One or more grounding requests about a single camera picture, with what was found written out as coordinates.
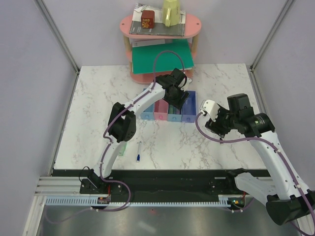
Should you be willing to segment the pink drawer bin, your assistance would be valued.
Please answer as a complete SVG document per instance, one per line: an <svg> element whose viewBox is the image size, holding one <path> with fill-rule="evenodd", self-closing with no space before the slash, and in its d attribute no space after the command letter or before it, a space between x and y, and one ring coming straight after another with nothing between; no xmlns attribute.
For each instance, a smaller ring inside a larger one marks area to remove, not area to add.
<svg viewBox="0 0 315 236"><path fill-rule="evenodd" d="M167 120L168 118L168 103L163 99L154 104L154 118L155 120Z"/></svg>

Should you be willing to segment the sky blue drawer bin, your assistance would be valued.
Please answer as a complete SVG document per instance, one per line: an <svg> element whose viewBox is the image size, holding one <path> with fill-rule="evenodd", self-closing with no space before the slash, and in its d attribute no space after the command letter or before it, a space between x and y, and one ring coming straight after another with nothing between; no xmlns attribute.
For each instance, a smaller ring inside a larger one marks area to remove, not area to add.
<svg viewBox="0 0 315 236"><path fill-rule="evenodd" d="M177 109L177 110L178 110L177 115L171 115L168 113L167 121L169 121L169 122L181 122L182 121L182 112L179 109Z"/></svg>

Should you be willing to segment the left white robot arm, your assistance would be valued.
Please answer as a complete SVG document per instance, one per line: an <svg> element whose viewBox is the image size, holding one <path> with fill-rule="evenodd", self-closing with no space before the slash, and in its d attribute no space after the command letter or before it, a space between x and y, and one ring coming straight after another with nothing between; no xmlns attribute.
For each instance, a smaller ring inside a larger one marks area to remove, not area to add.
<svg viewBox="0 0 315 236"><path fill-rule="evenodd" d="M108 181L105 178L111 174L122 147L135 135L137 117L160 100L180 110L189 96L190 83L191 79L175 68L170 74L157 76L145 90L129 102L117 102L113 105L108 126L103 134L109 143L88 175L91 188L96 193L104 193L107 190Z"/></svg>

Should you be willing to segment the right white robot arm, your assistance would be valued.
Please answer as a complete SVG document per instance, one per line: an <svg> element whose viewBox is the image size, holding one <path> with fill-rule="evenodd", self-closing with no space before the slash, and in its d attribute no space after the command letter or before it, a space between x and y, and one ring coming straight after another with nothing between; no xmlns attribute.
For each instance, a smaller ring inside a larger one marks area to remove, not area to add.
<svg viewBox="0 0 315 236"><path fill-rule="evenodd" d="M282 150L278 135L265 113L255 114L246 94L227 98L226 109L213 100L205 100L201 113L209 116L205 127L224 138L231 130L244 135L238 141L248 141L262 159L273 185L255 178L249 171L237 169L230 172L225 187L230 193L240 190L250 194L265 205L270 218L283 225L301 217L314 216L315 192L299 177L287 155Z"/></svg>

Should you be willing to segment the purple drawer bin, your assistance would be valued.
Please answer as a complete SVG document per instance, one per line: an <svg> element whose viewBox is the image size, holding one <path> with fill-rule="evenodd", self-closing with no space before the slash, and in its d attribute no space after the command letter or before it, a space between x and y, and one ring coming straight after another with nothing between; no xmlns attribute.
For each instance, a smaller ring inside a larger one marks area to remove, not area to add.
<svg viewBox="0 0 315 236"><path fill-rule="evenodd" d="M196 91L189 91L189 96L183 104L181 122L193 123L197 115Z"/></svg>

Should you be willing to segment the light blue drawer bin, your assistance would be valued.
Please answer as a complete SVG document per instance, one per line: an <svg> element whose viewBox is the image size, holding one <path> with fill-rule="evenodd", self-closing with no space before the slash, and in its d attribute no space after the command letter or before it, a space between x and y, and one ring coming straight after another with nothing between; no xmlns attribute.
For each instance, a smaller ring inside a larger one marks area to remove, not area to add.
<svg viewBox="0 0 315 236"><path fill-rule="evenodd" d="M138 105L143 107L143 103L151 100L151 95L148 93L145 95L139 102ZM154 108L155 108L155 103L151 102L150 106L148 106L143 112L140 114L140 117L142 120L155 120L154 116Z"/></svg>

